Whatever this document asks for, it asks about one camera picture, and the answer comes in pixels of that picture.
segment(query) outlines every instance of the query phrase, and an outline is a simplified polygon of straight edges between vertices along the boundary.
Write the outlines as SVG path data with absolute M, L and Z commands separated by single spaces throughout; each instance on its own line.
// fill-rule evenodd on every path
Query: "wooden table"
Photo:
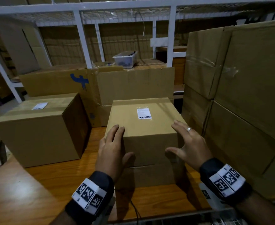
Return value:
M 98 142 L 106 128 L 93 128 L 82 158 L 23 169 L 14 157 L 0 168 L 0 224 L 48 224 L 71 199 L 95 166 Z M 135 220 L 131 198 L 141 217 L 154 218 L 210 209 L 198 187 L 200 175 L 187 167 L 189 183 L 116 192 L 109 222 Z

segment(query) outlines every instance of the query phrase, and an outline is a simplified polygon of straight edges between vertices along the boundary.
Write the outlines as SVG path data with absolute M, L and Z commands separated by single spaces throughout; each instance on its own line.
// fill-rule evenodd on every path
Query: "wrist band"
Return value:
M 203 163 L 200 175 L 201 181 L 230 206 L 242 202 L 252 192 L 252 187 L 243 176 L 216 158 Z
M 72 200 L 65 207 L 66 213 L 77 224 L 94 221 L 112 198 L 113 185 L 109 175 L 95 171 L 72 194 Z

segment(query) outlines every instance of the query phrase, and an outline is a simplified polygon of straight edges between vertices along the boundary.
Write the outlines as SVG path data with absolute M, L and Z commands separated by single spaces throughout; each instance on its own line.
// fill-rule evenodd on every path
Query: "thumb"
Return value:
M 134 161 L 135 161 L 134 152 L 127 152 L 122 158 L 123 168 L 127 168 L 130 165 L 133 166 Z
M 175 155 L 177 155 L 180 159 L 182 159 L 183 161 L 185 161 L 185 152 L 180 149 L 180 148 L 176 148 L 176 147 L 167 147 L 166 148 L 166 152 L 173 152 Z

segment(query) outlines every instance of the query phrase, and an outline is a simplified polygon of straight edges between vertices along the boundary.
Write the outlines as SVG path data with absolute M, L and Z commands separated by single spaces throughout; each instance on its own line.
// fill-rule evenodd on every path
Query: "plastic storage bin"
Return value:
M 137 62 L 137 51 L 124 51 L 113 56 L 117 65 L 122 65 L 125 69 L 130 69 Z

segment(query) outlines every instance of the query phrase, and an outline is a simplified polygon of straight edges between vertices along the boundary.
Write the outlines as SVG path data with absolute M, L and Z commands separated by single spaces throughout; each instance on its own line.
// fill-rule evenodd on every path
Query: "hand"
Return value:
M 183 148 L 169 147 L 166 151 L 173 152 L 193 169 L 199 171 L 202 164 L 213 157 L 204 138 L 193 129 L 188 132 L 189 126 L 180 121 L 175 120 L 171 126 L 183 137 L 184 146 Z
M 126 154 L 121 152 L 121 139 L 125 128 L 114 125 L 107 133 L 106 139 L 103 137 L 99 142 L 98 157 L 95 170 L 109 175 L 116 183 L 121 176 L 128 160 L 134 159 L 133 152 Z

